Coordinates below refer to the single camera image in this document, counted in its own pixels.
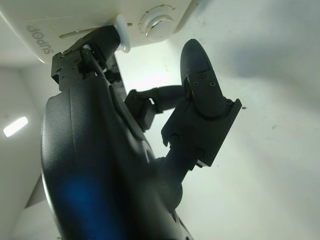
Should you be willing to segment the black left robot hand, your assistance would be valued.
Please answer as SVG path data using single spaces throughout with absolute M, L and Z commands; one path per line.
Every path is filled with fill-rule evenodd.
M 52 58 L 59 94 L 45 106 L 41 175 L 64 240 L 190 240 L 176 212 L 182 182 L 210 167 L 241 107 L 224 97 L 196 39 L 180 58 L 180 85 L 118 96 L 107 61 L 112 25 Z

